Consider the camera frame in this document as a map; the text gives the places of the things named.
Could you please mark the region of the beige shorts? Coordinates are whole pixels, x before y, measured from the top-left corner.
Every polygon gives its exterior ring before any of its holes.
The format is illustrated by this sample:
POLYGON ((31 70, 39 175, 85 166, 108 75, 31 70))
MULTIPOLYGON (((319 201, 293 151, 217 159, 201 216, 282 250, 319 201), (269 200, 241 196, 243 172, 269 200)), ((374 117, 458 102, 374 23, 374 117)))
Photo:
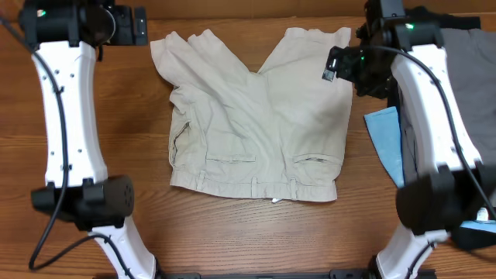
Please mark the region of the beige shorts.
POLYGON ((337 197, 353 98, 323 78, 333 33, 293 27, 256 72, 210 30, 150 44, 170 102, 171 184, 224 198, 330 202, 337 197))

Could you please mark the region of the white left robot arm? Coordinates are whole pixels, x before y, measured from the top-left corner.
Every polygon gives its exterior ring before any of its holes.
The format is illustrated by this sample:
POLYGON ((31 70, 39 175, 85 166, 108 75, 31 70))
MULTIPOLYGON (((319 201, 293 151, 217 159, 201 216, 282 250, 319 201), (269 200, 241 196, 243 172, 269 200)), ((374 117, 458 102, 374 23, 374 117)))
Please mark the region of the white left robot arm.
POLYGON ((159 278, 155 256, 132 218, 133 183, 109 176, 98 141, 95 65, 103 46, 147 44, 146 10, 113 1, 24 3, 23 44, 43 93, 47 137, 45 186, 32 205, 51 221, 71 222, 103 249, 120 278, 159 278))

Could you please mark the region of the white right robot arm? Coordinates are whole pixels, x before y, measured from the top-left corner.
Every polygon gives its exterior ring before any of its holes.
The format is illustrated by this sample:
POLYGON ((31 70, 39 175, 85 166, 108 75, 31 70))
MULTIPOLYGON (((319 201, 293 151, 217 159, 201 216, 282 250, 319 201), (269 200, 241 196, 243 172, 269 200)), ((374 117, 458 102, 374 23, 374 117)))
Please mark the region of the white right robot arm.
POLYGON ((363 276, 432 278, 421 266, 440 243, 452 240, 463 250, 494 245, 493 232, 467 221, 490 206, 495 169, 463 124, 439 25, 407 15, 400 1, 368 1, 365 13, 360 45, 350 49, 351 78, 359 95, 396 91, 404 153, 413 154, 415 174, 396 194, 396 232, 363 276))

